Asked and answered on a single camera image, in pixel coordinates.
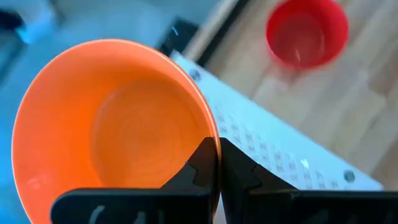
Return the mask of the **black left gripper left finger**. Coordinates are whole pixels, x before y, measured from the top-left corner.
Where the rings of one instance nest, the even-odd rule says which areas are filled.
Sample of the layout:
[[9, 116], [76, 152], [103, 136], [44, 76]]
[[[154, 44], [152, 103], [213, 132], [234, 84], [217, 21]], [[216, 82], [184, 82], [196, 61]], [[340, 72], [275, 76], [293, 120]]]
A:
[[217, 205], [218, 158], [213, 138], [198, 145], [159, 189], [85, 188], [60, 195], [52, 223], [212, 223]]

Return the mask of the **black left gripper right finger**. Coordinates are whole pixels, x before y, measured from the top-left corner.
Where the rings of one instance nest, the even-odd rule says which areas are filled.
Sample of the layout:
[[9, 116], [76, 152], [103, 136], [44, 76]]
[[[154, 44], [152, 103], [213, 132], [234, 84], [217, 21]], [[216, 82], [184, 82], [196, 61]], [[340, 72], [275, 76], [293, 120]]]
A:
[[227, 223], [397, 224], [397, 192], [299, 190], [226, 138], [220, 143]]

